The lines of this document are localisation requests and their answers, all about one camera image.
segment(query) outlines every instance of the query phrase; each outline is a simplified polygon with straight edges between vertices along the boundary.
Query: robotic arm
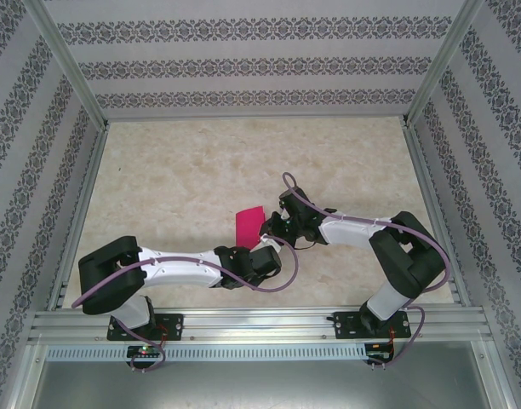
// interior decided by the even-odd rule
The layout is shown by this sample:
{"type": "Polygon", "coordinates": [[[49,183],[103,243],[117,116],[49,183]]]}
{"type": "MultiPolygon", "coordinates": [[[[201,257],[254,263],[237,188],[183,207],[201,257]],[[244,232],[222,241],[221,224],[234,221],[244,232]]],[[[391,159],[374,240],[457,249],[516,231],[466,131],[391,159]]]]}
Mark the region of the robotic arm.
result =
{"type": "Polygon", "coordinates": [[[124,236],[79,260],[79,275],[83,295],[120,268],[145,262],[101,286],[87,297],[83,312],[89,315],[111,313],[129,329],[149,332],[156,323],[151,301],[135,294],[140,288],[154,285],[201,285],[229,290],[243,286],[242,282],[258,286],[281,271],[278,252],[281,247],[272,239],[263,240],[252,250],[243,247],[217,247],[201,253],[163,253],[139,247],[134,236],[124,236]],[[149,262],[172,257],[182,261],[149,262]],[[234,274],[223,275],[217,267],[234,274]]]}
{"type": "Polygon", "coordinates": [[[324,213],[332,217],[326,216],[296,197],[310,202],[301,188],[291,189],[279,197],[282,212],[274,211],[261,232],[285,239],[291,245],[304,237],[321,245],[372,249],[387,282],[360,308],[361,323],[371,335],[376,335],[399,309],[416,299],[444,270],[444,259],[434,247],[411,233],[384,225],[411,228],[433,240],[411,213],[401,211],[395,217],[376,219],[368,225],[345,220],[345,215],[336,209],[325,209],[324,213]],[[409,245],[409,250],[405,250],[404,245],[409,245]]]}

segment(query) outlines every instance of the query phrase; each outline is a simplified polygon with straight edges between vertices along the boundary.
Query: black mounting plate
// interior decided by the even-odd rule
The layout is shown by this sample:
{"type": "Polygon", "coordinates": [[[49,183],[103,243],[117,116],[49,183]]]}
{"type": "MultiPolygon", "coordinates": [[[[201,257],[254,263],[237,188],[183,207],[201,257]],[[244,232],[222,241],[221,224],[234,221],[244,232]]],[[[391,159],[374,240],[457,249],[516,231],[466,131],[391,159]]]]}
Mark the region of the black mounting plate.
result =
{"type": "Polygon", "coordinates": [[[337,311],[328,320],[334,322],[336,339],[368,339],[368,338],[387,338],[389,331],[393,329],[393,337],[410,338],[408,315],[404,311],[397,311],[386,324],[380,328],[373,336],[361,323],[361,313],[358,311],[337,311]]]}
{"type": "MultiPolygon", "coordinates": [[[[156,325],[161,325],[168,330],[167,341],[180,341],[183,332],[183,314],[155,314],[156,325]]],[[[138,334],[149,341],[162,341],[164,330],[152,328],[148,333],[138,334]]],[[[134,337],[127,334],[113,317],[109,321],[107,330],[108,341],[137,341],[134,337]]]]}

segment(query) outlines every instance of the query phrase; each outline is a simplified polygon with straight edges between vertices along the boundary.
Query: wall stripe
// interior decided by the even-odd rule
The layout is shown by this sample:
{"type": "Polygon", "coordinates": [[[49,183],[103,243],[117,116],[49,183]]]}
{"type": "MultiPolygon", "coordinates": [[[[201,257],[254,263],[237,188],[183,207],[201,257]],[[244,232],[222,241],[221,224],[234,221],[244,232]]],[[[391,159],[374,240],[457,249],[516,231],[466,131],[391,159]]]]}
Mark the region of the wall stripe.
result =
{"type": "Polygon", "coordinates": [[[283,75],[421,75],[429,57],[298,57],[215,60],[90,62],[79,66],[88,80],[248,77],[283,75]]]}
{"type": "Polygon", "coordinates": [[[72,98],[72,92],[71,85],[66,77],[63,77],[54,93],[53,100],[20,174],[18,187],[13,192],[13,199],[5,211],[5,220],[0,229],[0,281],[7,268],[7,260],[11,256],[16,238],[20,233],[26,211],[30,207],[32,193],[37,188],[56,131],[64,117],[67,104],[72,98]]]}
{"type": "MultiPolygon", "coordinates": [[[[507,292],[500,283],[501,278],[497,272],[496,265],[492,262],[491,250],[484,239],[482,228],[478,223],[478,218],[463,182],[461,172],[432,101],[427,103],[424,116],[431,132],[430,136],[437,149],[440,163],[444,168],[444,174],[448,180],[455,206],[460,213],[462,226],[476,260],[479,275],[484,282],[487,297],[495,310],[495,319],[501,327],[504,343],[512,360],[514,373],[520,379],[521,387],[521,335],[519,334],[520,328],[515,322],[516,314],[509,307],[510,302],[507,292]]],[[[420,145],[423,155],[427,159],[421,138],[420,145]]]]}
{"type": "Polygon", "coordinates": [[[21,0],[0,0],[0,55],[25,14],[21,0]]]}
{"type": "Polygon", "coordinates": [[[417,89],[421,83],[419,75],[283,75],[260,77],[199,77],[199,78],[147,78],[109,79],[90,81],[90,88],[98,95],[103,94],[179,94],[179,93],[226,93],[226,92],[291,92],[315,89],[417,89]]]}
{"type": "Polygon", "coordinates": [[[498,176],[484,138],[480,135],[470,108],[450,69],[444,72],[439,83],[462,139],[468,147],[471,160],[476,165],[485,196],[490,202],[493,215],[501,229],[502,237],[507,242],[512,261],[517,265],[516,270],[521,280],[521,221],[515,218],[516,212],[512,209],[512,201],[507,197],[507,191],[498,176]]]}
{"type": "Polygon", "coordinates": [[[486,2],[521,56],[521,0],[486,2]]]}
{"type": "Polygon", "coordinates": [[[7,47],[0,56],[0,112],[3,104],[9,98],[9,92],[14,83],[20,77],[20,71],[28,62],[29,54],[34,50],[34,46],[39,39],[36,32],[31,36],[25,36],[24,32],[28,31],[36,31],[36,26],[26,15],[21,21],[18,31],[10,38],[7,47]]]}
{"type": "Polygon", "coordinates": [[[266,105],[408,104],[413,89],[292,89],[290,91],[104,94],[102,108],[245,107],[266,105]]]}
{"type": "Polygon", "coordinates": [[[9,201],[13,198],[13,191],[16,189],[17,181],[20,180],[20,173],[24,169],[24,164],[28,159],[37,132],[45,119],[45,114],[53,100],[54,92],[58,88],[61,77],[62,70],[58,61],[53,59],[47,67],[39,89],[31,99],[30,107],[26,110],[22,124],[16,131],[14,141],[9,144],[7,158],[2,162],[0,168],[0,223],[9,207],[9,201]]]}
{"type": "Polygon", "coordinates": [[[218,20],[262,19],[264,17],[372,17],[379,15],[455,15],[463,0],[406,0],[392,2],[377,0],[146,0],[138,7],[135,0],[63,0],[45,1],[47,9],[60,23],[81,21],[130,20],[218,20]]]}
{"type": "MultiPolygon", "coordinates": [[[[0,396],[1,390],[7,377],[9,376],[9,363],[17,352],[17,343],[20,341],[20,334],[24,328],[24,323],[28,308],[31,305],[31,298],[37,285],[39,274],[43,271],[43,264],[47,249],[51,245],[51,238],[56,226],[56,220],[60,214],[62,204],[66,197],[66,190],[72,178],[73,169],[77,160],[77,156],[81,150],[85,131],[89,125],[89,116],[81,109],[74,124],[73,132],[70,136],[66,153],[60,164],[58,175],[54,181],[53,188],[43,214],[42,222],[38,226],[36,239],[28,256],[28,263],[24,266],[21,276],[21,284],[14,296],[13,307],[9,311],[9,318],[5,323],[2,341],[0,342],[0,396]]],[[[94,151],[94,142],[90,148],[89,161],[94,151]]],[[[83,188],[84,178],[77,194],[77,199],[83,188]]]]}
{"type": "Polygon", "coordinates": [[[521,169],[521,116],[518,104],[514,103],[510,90],[474,29],[471,28],[463,38],[461,52],[521,169]]]}
{"type": "Polygon", "coordinates": [[[314,38],[442,38],[451,17],[107,21],[58,25],[68,45],[314,38]]]}
{"type": "Polygon", "coordinates": [[[49,46],[39,37],[0,111],[0,168],[51,59],[49,46]]]}
{"type": "Polygon", "coordinates": [[[309,41],[217,41],[173,43],[103,43],[72,45],[75,59],[82,63],[99,61],[150,60],[241,60],[260,58],[333,58],[333,57],[431,57],[442,40],[440,38],[337,38],[309,41]]]}

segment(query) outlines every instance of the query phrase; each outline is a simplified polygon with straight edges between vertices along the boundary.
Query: beige floor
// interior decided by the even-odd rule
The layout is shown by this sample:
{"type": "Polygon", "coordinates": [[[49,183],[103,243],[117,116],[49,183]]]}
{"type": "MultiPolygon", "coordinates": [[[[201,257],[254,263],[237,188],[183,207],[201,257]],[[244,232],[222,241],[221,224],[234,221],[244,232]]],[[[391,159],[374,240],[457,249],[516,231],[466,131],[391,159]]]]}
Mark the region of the beige floor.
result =
{"type": "MultiPolygon", "coordinates": [[[[79,257],[125,234],[161,251],[234,245],[234,215],[269,215],[292,172],[309,198],[348,215],[427,213],[397,118],[237,119],[112,124],[80,240],[65,307],[80,294],[79,257]]],[[[279,293],[159,286],[158,307],[359,305],[384,282],[372,251],[317,245],[299,254],[296,282],[279,293]]],[[[292,258],[265,281],[287,280],[292,258]]],[[[422,302],[453,302],[448,286],[422,302]]]]}

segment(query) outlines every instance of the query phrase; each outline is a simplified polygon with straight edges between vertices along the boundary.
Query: patterned wallpaper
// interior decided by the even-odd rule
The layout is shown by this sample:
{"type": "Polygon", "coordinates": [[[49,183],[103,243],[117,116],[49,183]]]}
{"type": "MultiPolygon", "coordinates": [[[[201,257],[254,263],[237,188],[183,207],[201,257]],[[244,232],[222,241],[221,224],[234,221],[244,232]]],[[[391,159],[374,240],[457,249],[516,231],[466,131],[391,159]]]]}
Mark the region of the patterned wallpaper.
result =
{"type": "Polygon", "coordinates": [[[462,0],[45,4],[108,118],[131,119],[406,113],[462,0]]]}
{"type": "Polygon", "coordinates": [[[19,1],[0,0],[0,403],[47,307],[97,132],[19,1]]]}
{"type": "Polygon", "coordinates": [[[521,0],[484,3],[416,131],[521,407],[521,0]]]}

